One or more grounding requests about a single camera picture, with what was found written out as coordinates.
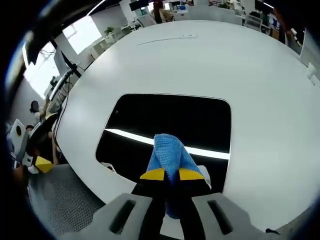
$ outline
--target office desk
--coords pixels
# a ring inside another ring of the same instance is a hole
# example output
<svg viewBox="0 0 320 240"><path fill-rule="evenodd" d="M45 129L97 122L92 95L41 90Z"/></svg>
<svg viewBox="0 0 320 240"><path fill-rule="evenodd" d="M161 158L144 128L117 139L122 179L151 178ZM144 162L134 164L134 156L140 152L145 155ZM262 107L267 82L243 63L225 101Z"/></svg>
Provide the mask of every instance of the office desk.
<svg viewBox="0 0 320 240"><path fill-rule="evenodd" d="M135 186L95 158L120 96L224 99L232 126L223 194L257 228L277 229L306 210L320 187L320 92L291 51L225 22L175 21L139 29L83 73L69 94L57 141L75 173L107 204Z"/></svg>

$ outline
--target white table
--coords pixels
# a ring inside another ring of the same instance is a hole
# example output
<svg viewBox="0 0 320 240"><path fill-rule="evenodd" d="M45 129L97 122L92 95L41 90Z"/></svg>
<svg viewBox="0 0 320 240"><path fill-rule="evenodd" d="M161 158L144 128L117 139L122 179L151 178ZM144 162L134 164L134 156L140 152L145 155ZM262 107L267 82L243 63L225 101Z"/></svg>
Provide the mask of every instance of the white table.
<svg viewBox="0 0 320 240"><path fill-rule="evenodd" d="M176 21L134 31L78 80L57 141L76 174L107 204L135 186L95 158L121 95L224 99L232 130L223 194L257 228L276 229L308 208L320 188L320 91L292 52L265 34L224 22Z"/></svg>

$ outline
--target gray gripper base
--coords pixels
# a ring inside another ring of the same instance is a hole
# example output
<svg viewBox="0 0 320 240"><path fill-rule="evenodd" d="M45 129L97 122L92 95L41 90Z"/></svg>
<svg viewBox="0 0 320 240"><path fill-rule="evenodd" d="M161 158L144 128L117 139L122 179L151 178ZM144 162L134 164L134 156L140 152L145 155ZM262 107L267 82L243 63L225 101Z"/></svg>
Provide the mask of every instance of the gray gripper base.
<svg viewBox="0 0 320 240"><path fill-rule="evenodd" d="M65 233L61 240L138 240L152 198L124 193L100 208L92 223L80 232Z"/></svg>
<svg viewBox="0 0 320 240"><path fill-rule="evenodd" d="M275 233L264 233L255 228L248 213L221 193L195 196L192 201L201 219L205 240L280 239Z"/></svg>

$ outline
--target blue cloth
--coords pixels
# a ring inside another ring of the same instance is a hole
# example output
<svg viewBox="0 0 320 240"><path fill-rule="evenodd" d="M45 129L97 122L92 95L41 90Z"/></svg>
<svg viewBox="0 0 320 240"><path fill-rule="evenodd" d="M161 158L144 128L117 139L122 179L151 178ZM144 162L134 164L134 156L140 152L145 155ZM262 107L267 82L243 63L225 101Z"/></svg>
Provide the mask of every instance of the blue cloth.
<svg viewBox="0 0 320 240"><path fill-rule="evenodd" d="M147 171L159 168L164 168L172 185L179 168L193 170L202 175L182 142L169 134L154 136L154 148Z"/></svg>

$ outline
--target black rectangular hole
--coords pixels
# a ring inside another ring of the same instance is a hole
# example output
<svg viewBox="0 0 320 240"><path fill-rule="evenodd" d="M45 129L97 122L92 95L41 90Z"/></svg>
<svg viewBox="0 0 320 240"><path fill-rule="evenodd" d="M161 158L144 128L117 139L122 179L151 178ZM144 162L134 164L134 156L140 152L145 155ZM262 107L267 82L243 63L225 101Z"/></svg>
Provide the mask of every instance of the black rectangular hole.
<svg viewBox="0 0 320 240"><path fill-rule="evenodd" d="M126 203L122 206L122 208L120 209L110 226L111 232L117 235L120 235L122 233L126 221L128 220L130 213L132 212L132 209L134 209L135 205L135 201L126 201Z"/></svg>
<svg viewBox="0 0 320 240"><path fill-rule="evenodd" d="M208 204L209 204L213 214L215 215L217 222L219 223L219 227L221 229L222 234L227 235L227 234L231 233L233 230L232 226L231 226L229 220L227 219L222 208L217 204L217 202L215 200L208 201Z"/></svg>

